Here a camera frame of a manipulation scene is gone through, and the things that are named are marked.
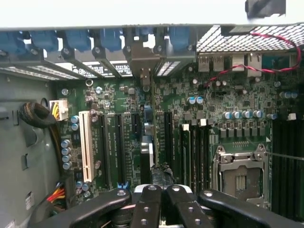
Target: motherboard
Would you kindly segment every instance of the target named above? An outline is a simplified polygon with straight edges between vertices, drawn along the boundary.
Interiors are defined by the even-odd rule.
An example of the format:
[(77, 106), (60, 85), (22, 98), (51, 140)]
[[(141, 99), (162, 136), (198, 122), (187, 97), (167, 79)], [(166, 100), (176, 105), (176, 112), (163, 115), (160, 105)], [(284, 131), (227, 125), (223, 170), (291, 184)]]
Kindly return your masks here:
[(217, 74), (191, 64), (153, 76), (149, 90), (136, 78), (58, 83), (57, 98), (68, 103), (64, 169), (74, 173), (77, 202), (133, 191), (162, 166), (194, 193), (213, 188), (271, 208), (273, 122), (298, 111), (303, 70), (248, 77), (241, 69), (206, 86)]

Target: white pci slot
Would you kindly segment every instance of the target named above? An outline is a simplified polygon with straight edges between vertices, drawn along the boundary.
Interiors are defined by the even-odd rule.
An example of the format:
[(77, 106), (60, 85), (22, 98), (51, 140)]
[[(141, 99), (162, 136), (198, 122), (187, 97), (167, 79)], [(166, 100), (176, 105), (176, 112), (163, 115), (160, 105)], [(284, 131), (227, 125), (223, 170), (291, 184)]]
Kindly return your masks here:
[(94, 179), (93, 147), (90, 112), (79, 112), (80, 139), (84, 182), (92, 182)]

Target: green circuit board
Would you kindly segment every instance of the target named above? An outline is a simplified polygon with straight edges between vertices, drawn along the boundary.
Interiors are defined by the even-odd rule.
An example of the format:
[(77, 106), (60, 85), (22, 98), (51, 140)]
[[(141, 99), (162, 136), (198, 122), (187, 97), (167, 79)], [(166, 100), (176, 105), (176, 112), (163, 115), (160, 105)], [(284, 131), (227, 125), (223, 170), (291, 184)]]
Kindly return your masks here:
[[(166, 156), (166, 129), (164, 122), (165, 114), (172, 114), (172, 151), (171, 159), (173, 175), (176, 183), (186, 184), (182, 181), (183, 173), (180, 171), (182, 165), (182, 149), (180, 144), (180, 127), (184, 123), (194, 125), (200, 119), (212, 120), (210, 128), (210, 154), (218, 145), (223, 145), (227, 152), (254, 151), (260, 143), (271, 151), (271, 122), (266, 118), (267, 114), (277, 113), (280, 108), (297, 106), (295, 99), (283, 99), (280, 92), (295, 91), (296, 85), (302, 71), (288, 73), (277, 77), (262, 75), (256, 79), (248, 78), (245, 72), (231, 72), (219, 78), (220, 86), (213, 83), (210, 88), (203, 88), (202, 85), (213, 76), (212, 73), (193, 73), (185, 69), (179, 75), (170, 78), (154, 77), (155, 90), (153, 114), (156, 122), (155, 150), (158, 153), (158, 164), (168, 162)], [(94, 84), (87, 87), (85, 81), (61, 82), (57, 85), (58, 99), (67, 99), (69, 108), (69, 119), (78, 115), (78, 112), (94, 109), (98, 114), (106, 116), (107, 136), (109, 141), (109, 175), (110, 180), (106, 181), (105, 172), (102, 168), (95, 170), (95, 179), (91, 183), (91, 196), (97, 196), (100, 192), (108, 191), (117, 187), (119, 181), (117, 170), (117, 152), (115, 140), (115, 115), (121, 114), (123, 120), (123, 143), (125, 148), (125, 175), (130, 184), (130, 189), (141, 184), (140, 177), (140, 139), (132, 133), (131, 114), (138, 113), (140, 120), (144, 122), (143, 105), (152, 105), (151, 92), (145, 93), (140, 85), (139, 79), (92, 79)], [(96, 88), (101, 87), (103, 92), (96, 93)], [(62, 94), (62, 89), (68, 90), (68, 95)], [(86, 96), (94, 99), (94, 106), (85, 101)], [(191, 105), (189, 97), (202, 97), (201, 105)], [(261, 110), (262, 118), (250, 118), (240, 120), (224, 120), (224, 112), (247, 110)], [(72, 158), (74, 172), (81, 175), (82, 157), (81, 145), (78, 140), (73, 140), (75, 132), (71, 129), (71, 122), (60, 123), (62, 139), (72, 141)], [(102, 161), (103, 153), (99, 148), (101, 140), (97, 124), (92, 124), (92, 141), (94, 149), (94, 161)], [(229, 137), (221, 135), (221, 129), (239, 128), (263, 128), (263, 134), (256, 136)], [(85, 200), (81, 194), (78, 202)]]

